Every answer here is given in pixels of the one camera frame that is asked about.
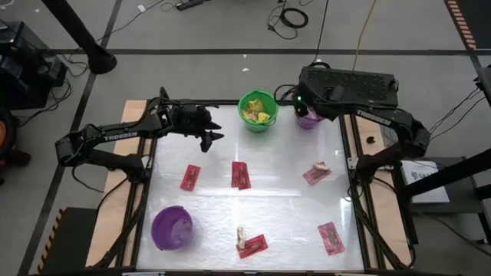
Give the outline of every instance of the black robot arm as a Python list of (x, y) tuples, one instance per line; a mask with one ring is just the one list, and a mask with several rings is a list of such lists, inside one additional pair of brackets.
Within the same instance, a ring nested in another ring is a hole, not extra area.
[[(315, 72), (317, 79), (311, 77)], [(392, 146), (383, 149), (374, 155), (363, 155), (358, 159), (355, 170), (355, 178), (360, 182), (371, 182), (375, 172), (381, 166), (391, 165), (404, 158), (422, 157), (426, 153), (430, 141), (430, 133), (423, 124), (415, 120), (413, 116), (397, 108), (396, 91), (389, 91), (385, 98), (393, 97), (389, 104), (378, 103), (366, 97), (360, 97), (353, 85), (327, 86), (321, 80), (329, 74), (344, 75), (359, 74), (352, 71), (337, 71), (330, 68), (304, 67), (300, 77), (300, 84), (295, 87), (293, 94), (295, 111), (299, 116), (305, 115), (308, 110), (313, 110), (317, 115), (334, 120), (345, 114), (355, 114), (375, 123), (389, 127), (397, 134), (398, 141)]]
[(200, 137), (201, 150), (205, 153), (213, 140), (223, 137), (220, 133), (206, 130), (219, 130), (221, 126), (212, 122), (209, 111), (190, 100), (170, 101), (163, 88), (161, 97), (150, 101), (149, 110), (135, 122), (95, 126), (89, 123), (82, 130), (71, 132), (55, 143), (58, 162), (62, 166), (79, 166), (85, 163), (104, 166), (108, 169), (123, 170), (130, 181), (143, 182), (149, 172), (137, 154), (120, 156), (94, 149), (100, 143), (143, 137), (160, 138), (168, 133)]

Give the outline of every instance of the white table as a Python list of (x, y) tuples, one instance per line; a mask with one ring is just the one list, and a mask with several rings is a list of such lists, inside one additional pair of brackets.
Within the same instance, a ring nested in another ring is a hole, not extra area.
[[(360, 241), (351, 203), (339, 122), (313, 130), (295, 122), (292, 107), (281, 107), (264, 133), (245, 128), (237, 106), (209, 108), (225, 134), (201, 153), (199, 141), (170, 134), (158, 140), (137, 261), (139, 270), (362, 271)], [(246, 162), (252, 188), (231, 188), (232, 161)], [(314, 186), (302, 177), (313, 162), (333, 173)], [(201, 166), (193, 192), (180, 189), (188, 164)], [(150, 228), (157, 213), (183, 206), (193, 217), (192, 243), (161, 251)], [(346, 251), (328, 256), (318, 226), (334, 222)], [(264, 234), (269, 248), (240, 259), (237, 226), (246, 238)]]

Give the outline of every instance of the metal bracket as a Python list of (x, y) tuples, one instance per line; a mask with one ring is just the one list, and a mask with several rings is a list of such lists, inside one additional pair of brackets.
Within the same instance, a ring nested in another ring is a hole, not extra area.
[[(348, 158), (348, 169), (356, 169), (356, 164), (358, 164), (358, 158)], [(378, 168), (378, 170), (392, 170), (394, 166), (386, 165)]]

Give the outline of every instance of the purple cup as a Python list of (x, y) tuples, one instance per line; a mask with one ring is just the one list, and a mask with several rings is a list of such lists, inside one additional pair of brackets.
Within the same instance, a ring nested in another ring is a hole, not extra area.
[(152, 222), (152, 239), (160, 250), (176, 250), (193, 239), (193, 220), (182, 206), (160, 211)]
[(324, 118), (323, 117), (320, 117), (319, 115), (317, 115), (314, 111), (312, 110), (309, 110), (308, 111), (308, 114), (303, 116), (303, 117), (300, 117), (296, 112), (295, 112), (295, 116), (297, 117), (297, 123), (300, 127), (306, 129), (306, 130), (310, 130), (311, 128), (314, 128), (315, 126), (317, 126), (317, 124), (322, 121)]

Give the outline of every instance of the red wrapper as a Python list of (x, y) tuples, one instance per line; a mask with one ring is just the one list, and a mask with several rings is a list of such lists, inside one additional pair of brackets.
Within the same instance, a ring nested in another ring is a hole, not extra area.
[(333, 222), (326, 223), (318, 226), (319, 233), (321, 233), (322, 241), (324, 241), (325, 250), (328, 255), (334, 255), (344, 251), (344, 245), (339, 238), (338, 231)]
[(246, 258), (267, 249), (268, 243), (266, 242), (264, 235), (259, 235), (245, 241), (244, 248), (240, 248), (239, 245), (236, 245), (236, 247), (237, 251), (239, 252), (239, 257)]
[(317, 184), (317, 182), (321, 181), (324, 177), (328, 176), (331, 174), (331, 171), (319, 171), (314, 168), (310, 169), (306, 173), (303, 174), (305, 180), (307, 180), (308, 184), (314, 185)]
[(193, 191), (200, 170), (201, 168), (198, 166), (188, 165), (180, 188), (186, 191)]
[(232, 162), (232, 187), (239, 187), (239, 190), (250, 189), (249, 171), (244, 162)]

